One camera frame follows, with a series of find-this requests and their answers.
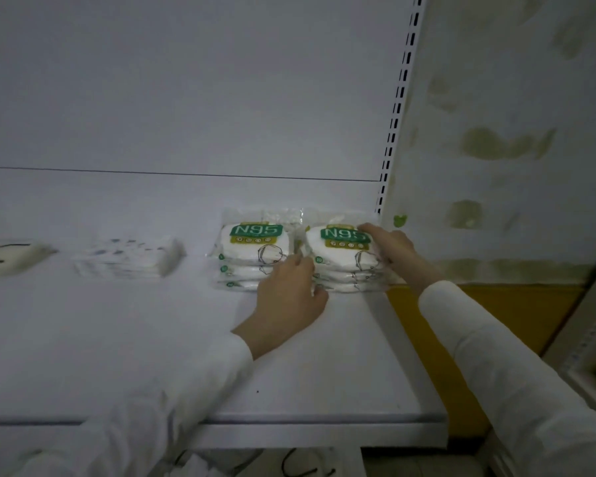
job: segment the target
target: wall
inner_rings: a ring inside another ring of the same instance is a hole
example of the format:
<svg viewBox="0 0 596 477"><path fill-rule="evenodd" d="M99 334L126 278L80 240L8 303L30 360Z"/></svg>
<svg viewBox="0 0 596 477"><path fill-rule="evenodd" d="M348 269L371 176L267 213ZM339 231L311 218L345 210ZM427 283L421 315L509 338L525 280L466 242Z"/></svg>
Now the wall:
<svg viewBox="0 0 596 477"><path fill-rule="evenodd" d="M596 262L596 0L428 0L388 225L458 282Z"/></svg>

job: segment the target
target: white sleeve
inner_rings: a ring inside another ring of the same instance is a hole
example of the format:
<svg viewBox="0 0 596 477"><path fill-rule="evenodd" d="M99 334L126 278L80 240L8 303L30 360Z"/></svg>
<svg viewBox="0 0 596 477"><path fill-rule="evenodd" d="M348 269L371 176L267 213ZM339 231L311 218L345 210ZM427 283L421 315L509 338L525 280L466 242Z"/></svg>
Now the white sleeve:
<svg viewBox="0 0 596 477"><path fill-rule="evenodd" d="M252 367L247 344L232 333L188 360L164 382L129 394L103 418L91 418L64 441L28 461L18 476L146 476L182 433Z"/></svg>
<svg viewBox="0 0 596 477"><path fill-rule="evenodd" d="M448 281L420 311L528 476L596 476L596 412L499 320Z"/></svg>

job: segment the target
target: horizontal line on shelf panel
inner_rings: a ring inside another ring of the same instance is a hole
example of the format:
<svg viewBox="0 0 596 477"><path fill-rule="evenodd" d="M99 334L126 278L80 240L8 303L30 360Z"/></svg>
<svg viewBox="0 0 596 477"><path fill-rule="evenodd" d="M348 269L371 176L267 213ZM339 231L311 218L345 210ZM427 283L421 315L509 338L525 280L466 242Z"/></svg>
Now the horizontal line on shelf panel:
<svg viewBox="0 0 596 477"><path fill-rule="evenodd" d="M342 181L350 183L378 183L377 179L335 179L332 177L237 176L234 174L195 174L193 172L148 172L141 170L54 169L49 167L3 167L12 170L54 170L57 172L97 172L104 174L156 174L158 176L248 177L250 179L295 179L298 181Z"/></svg>

